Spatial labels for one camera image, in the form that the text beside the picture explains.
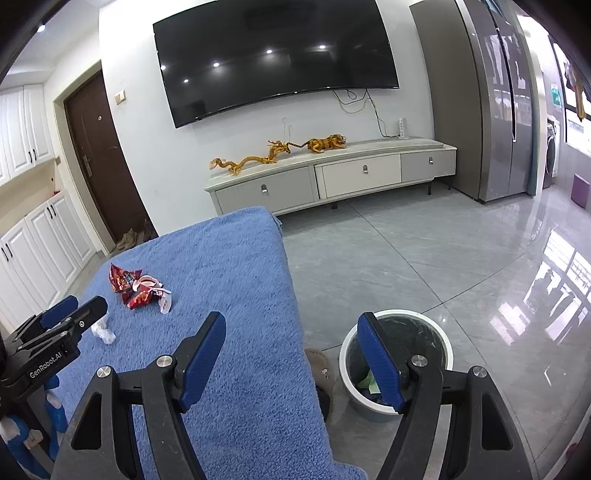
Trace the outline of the grey double door refrigerator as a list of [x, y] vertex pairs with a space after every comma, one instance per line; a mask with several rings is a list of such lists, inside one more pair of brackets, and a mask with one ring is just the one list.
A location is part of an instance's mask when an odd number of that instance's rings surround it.
[[480, 203], [535, 188], [532, 79], [497, 1], [410, 8], [429, 76], [436, 140], [456, 147], [455, 189]]

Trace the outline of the blue fluffy bed cover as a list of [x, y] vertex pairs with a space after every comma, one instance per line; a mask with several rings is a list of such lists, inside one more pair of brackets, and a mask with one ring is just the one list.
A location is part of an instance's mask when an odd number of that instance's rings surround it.
[[276, 217], [246, 208], [114, 264], [158, 279], [172, 306], [128, 308], [106, 268], [90, 282], [115, 339], [83, 336], [60, 374], [54, 478], [363, 478], [332, 457]]

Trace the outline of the white round trash bin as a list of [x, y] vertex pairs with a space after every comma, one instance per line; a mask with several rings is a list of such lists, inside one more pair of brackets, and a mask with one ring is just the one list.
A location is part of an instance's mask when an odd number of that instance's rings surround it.
[[[421, 355], [434, 361], [442, 370], [452, 370], [455, 356], [451, 340], [444, 329], [428, 316], [404, 309], [390, 309], [370, 312], [381, 324], [381, 328], [394, 344], [402, 349], [407, 358]], [[363, 312], [355, 326], [349, 330], [339, 350], [339, 375], [344, 384], [349, 402], [356, 413], [377, 423], [387, 423], [396, 419], [398, 412], [386, 402], [384, 396], [379, 402], [364, 397], [356, 386], [370, 370], [363, 349], [358, 341], [358, 323], [367, 317]]]

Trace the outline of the green crumpled paper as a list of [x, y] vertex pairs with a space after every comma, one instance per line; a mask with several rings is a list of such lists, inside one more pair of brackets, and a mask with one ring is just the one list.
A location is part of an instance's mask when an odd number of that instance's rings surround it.
[[382, 397], [380, 387], [372, 371], [369, 371], [367, 376], [356, 386], [360, 393], [368, 398], [370, 401], [379, 402]]

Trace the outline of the white wall cabinets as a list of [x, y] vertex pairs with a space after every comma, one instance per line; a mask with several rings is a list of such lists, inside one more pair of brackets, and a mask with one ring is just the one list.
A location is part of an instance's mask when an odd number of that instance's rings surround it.
[[96, 249], [56, 161], [41, 85], [1, 93], [1, 321], [13, 330], [61, 300]]

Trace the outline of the small white crumpled tissue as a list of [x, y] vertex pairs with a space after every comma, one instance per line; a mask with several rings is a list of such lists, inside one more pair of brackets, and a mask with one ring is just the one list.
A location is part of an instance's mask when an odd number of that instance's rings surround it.
[[103, 315], [91, 326], [92, 334], [105, 345], [111, 345], [116, 340], [116, 335], [108, 328], [109, 313]]

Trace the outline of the white low tv cabinet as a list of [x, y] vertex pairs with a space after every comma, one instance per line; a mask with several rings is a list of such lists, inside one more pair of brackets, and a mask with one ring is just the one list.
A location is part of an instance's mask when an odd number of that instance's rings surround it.
[[283, 215], [367, 194], [431, 183], [456, 174], [457, 148], [425, 138], [353, 142], [317, 154], [280, 155], [209, 178], [205, 191], [217, 214], [263, 206]]

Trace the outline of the red clear plastic wrapper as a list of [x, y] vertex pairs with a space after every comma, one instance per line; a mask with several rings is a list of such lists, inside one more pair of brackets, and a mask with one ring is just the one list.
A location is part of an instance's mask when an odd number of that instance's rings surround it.
[[150, 275], [142, 275], [134, 280], [131, 286], [131, 296], [124, 303], [128, 309], [148, 305], [157, 301], [162, 314], [168, 314], [172, 306], [171, 291], [163, 287], [163, 284]]

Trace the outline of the golden tiger figurine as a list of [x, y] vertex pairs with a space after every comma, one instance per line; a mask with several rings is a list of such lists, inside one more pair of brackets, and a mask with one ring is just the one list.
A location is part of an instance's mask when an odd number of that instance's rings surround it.
[[346, 137], [342, 134], [332, 134], [325, 138], [312, 138], [303, 144], [288, 143], [297, 148], [307, 148], [313, 153], [322, 153], [327, 150], [342, 149], [346, 147]]

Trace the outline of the dark brown entrance door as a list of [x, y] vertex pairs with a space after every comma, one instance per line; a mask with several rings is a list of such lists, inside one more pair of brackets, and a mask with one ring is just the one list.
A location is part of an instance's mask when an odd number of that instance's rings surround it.
[[64, 100], [65, 116], [91, 198], [112, 240], [154, 229], [125, 161], [97, 72]]

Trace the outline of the large black wall television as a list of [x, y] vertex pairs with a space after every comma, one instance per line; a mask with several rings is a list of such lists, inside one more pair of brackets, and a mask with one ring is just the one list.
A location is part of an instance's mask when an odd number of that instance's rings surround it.
[[374, 1], [211, 1], [153, 34], [175, 127], [274, 97], [399, 86]]

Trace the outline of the red snack bag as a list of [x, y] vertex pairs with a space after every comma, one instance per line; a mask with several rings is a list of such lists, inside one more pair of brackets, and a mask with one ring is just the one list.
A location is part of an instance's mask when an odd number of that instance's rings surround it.
[[124, 294], [133, 290], [134, 282], [141, 276], [141, 270], [125, 270], [111, 264], [108, 271], [109, 283], [114, 293]]

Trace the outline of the shoes by door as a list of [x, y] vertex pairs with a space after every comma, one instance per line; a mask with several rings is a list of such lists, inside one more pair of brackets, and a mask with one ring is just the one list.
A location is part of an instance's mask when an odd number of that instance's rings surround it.
[[134, 229], [128, 230], [122, 238], [116, 243], [115, 251], [123, 252], [134, 248], [135, 246], [146, 243], [157, 237], [153, 229], [144, 229], [136, 232]]

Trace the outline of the wall light switch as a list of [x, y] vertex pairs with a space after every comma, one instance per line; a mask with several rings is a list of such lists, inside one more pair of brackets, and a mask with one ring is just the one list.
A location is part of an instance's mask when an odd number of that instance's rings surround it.
[[126, 95], [124, 91], [120, 91], [119, 93], [117, 93], [115, 95], [115, 103], [117, 105], [121, 104], [122, 102], [124, 102], [126, 100]]

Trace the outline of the beige slipper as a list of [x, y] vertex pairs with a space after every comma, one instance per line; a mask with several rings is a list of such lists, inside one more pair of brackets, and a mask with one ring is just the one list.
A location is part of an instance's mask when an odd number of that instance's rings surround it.
[[327, 422], [332, 412], [332, 404], [334, 404], [335, 375], [332, 371], [331, 361], [324, 352], [318, 349], [305, 348], [304, 354], [311, 366], [311, 375], [315, 382], [322, 418]]

